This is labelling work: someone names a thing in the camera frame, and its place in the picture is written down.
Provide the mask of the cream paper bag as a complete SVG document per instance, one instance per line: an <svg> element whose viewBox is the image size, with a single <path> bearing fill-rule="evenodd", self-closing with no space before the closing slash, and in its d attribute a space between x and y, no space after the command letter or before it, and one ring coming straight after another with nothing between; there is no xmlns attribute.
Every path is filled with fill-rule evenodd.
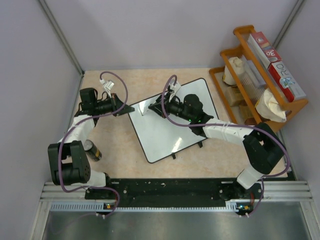
<svg viewBox="0 0 320 240"><path fill-rule="evenodd" d="M255 109L264 119L278 123L284 123L287 120L286 112L281 109L278 101L269 89L263 92L255 104Z"/></svg>
<svg viewBox="0 0 320 240"><path fill-rule="evenodd" d="M231 57L228 59L228 62L239 79L245 76L245 64L242 59L240 59L239 57ZM236 81L232 77L231 72L227 66L224 68L222 81L228 86L236 85Z"/></svg>

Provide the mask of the cream paper bag lower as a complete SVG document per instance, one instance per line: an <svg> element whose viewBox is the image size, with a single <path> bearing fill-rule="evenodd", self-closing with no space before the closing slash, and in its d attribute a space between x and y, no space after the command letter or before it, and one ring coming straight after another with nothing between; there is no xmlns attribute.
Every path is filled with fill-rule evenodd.
<svg viewBox="0 0 320 240"><path fill-rule="evenodd" d="M287 120L286 112L281 109L278 101L269 89L263 92L255 104L255 109L264 119L278 123L284 123Z"/></svg>

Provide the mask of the brown cardboard box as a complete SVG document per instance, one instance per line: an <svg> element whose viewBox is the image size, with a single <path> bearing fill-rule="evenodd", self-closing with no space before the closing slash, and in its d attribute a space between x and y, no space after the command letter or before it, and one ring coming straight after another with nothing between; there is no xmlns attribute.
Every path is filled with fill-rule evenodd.
<svg viewBox="0 0 320 240"><path fill-rule="evenodd" d="M224 95L231 107L239 106L245 101L237 86L228 86Z"/></svg>

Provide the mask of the red white box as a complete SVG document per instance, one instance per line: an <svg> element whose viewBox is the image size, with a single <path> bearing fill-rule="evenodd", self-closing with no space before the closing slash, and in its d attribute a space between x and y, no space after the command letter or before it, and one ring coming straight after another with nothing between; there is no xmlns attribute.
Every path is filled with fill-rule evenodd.
<svg viewBox="0 0 320 240"><path fill-rule="evenodd" d="M307 97L282 61L271 63L268 67L268 72L281 89L288 102L291 103Z"/></svg>
<svg viewBox="0 0 320 240"><path fill-rule="evenodd" d="M262 31L251 33L247 42L266 67L268 67L271 63L276 63L282 60L279 53L268 41Z"/></svg>

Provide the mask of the black white marker pen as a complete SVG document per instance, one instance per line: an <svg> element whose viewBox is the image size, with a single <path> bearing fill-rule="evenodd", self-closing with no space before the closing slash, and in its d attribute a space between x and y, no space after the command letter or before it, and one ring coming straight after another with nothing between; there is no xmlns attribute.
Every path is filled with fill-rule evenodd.
<svg viewBox="0 0 320 240"><path fill-rule="evenodd" d="M138 108L139 108L139 112L142 116L144 116L149 110L148 106L144 105L144 104L139 104Z"/></svg>

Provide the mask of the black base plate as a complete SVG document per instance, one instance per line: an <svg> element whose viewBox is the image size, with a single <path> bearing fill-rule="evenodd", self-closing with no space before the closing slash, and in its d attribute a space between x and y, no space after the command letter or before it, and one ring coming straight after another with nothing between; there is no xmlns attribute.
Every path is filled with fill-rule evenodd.
<svg viewBox="0 0 320 240"><path fill-rule="evenodd" d="M112 178L107 186L117 191L119 207L224 207L229 200L251 204L262 194L260 182L245 189L235 178Z"/></svg>

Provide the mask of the clear plastic straw pack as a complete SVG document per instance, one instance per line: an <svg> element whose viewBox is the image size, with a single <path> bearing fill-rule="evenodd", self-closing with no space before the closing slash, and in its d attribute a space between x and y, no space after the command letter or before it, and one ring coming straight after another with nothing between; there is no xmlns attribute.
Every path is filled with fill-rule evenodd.
<svg viewBox="0 0 320 240"><path fill-rule="evenodd" d="M244 55L242 55L241 60L244 64L244 69L248 77L250 78L251 83L257 90L265 90L266 83L260 72L256 68L252 60L248 60Z"/></svg>

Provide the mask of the orange wooden shelf rack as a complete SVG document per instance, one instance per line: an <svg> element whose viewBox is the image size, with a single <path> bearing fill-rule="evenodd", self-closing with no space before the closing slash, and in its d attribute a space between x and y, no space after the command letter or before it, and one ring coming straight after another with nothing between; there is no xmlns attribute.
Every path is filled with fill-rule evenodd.
<svg viewBox="0 0 320 240"><path fill-rule="evenodd" d="M209 70L228 117L278 132L308 104L307 96L261 31L246 25L233 34L239 45L222 50L224 66Z"/></svg>

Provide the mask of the red white box lower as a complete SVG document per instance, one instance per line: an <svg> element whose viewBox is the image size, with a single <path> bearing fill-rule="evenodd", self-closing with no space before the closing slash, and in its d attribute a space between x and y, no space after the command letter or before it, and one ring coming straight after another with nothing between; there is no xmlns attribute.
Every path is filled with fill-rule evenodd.
<svg viewBox="0 0 320 240"><path fill-rule="evenodd" d="M268 67L268 72L281 89L288 102L291 103L307 97L282 61L271 63Z"/></svg>

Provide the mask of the cream paper bag upper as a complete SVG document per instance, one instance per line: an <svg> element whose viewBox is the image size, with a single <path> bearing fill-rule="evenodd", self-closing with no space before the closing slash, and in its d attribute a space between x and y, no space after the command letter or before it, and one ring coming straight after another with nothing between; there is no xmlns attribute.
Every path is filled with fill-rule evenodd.
<svg viewBox="0 0 320 240"><path fill-rule="evenodd" d="M245 64L242 59L240 59L239 57L231 57L228 59L228 62L239 79L245 76ZM222 81L228 86L236 85L236 81L232 77L231 72L227 66L224 68Z"/></svg>

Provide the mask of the black yellow drink can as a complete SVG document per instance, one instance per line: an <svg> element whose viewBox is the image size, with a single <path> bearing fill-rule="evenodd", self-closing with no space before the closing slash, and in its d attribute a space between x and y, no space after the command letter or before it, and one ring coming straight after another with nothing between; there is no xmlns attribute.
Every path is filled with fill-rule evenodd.
<svg viewBox="0 0 320 240"><path fill-rule="evenodd" d="M83 148L84 148L84 151L86 152L87 156L91 160L93 160L94 162L98 162L101 160L102 153L91 140L87 139L84 142Z"/></svg>

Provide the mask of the red white box upper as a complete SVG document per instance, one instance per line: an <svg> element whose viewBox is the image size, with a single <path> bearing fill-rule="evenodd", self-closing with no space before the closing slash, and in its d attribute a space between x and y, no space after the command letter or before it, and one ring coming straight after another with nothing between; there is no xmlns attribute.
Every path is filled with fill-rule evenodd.
<svg viewBox="0 0 320 240"><path fill-rule="evenodd" d="M268 41L262 31L251 33L247 42L266 67L268 67L271 63L276 63L282 60L279 53Z"/></svg>

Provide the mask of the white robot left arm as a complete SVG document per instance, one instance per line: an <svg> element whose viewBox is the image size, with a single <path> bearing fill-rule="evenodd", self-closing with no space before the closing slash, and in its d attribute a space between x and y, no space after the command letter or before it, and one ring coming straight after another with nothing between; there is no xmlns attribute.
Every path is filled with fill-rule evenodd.
<svg viewBox="0 0 320 240"><path fill-rule="evenodd" d="M117 117L134 112L135 108L124 104L115 93L106 99L98 99L98 91L92 87L80 90L80 99L68 135L48 146L52 182L60 185L62 180L65 186L82 184L96 187L97 194L106 199L113 194L114 187L107 182L106 173L91 169L85 144L89 142L88 136L100 115Z"/></svg>

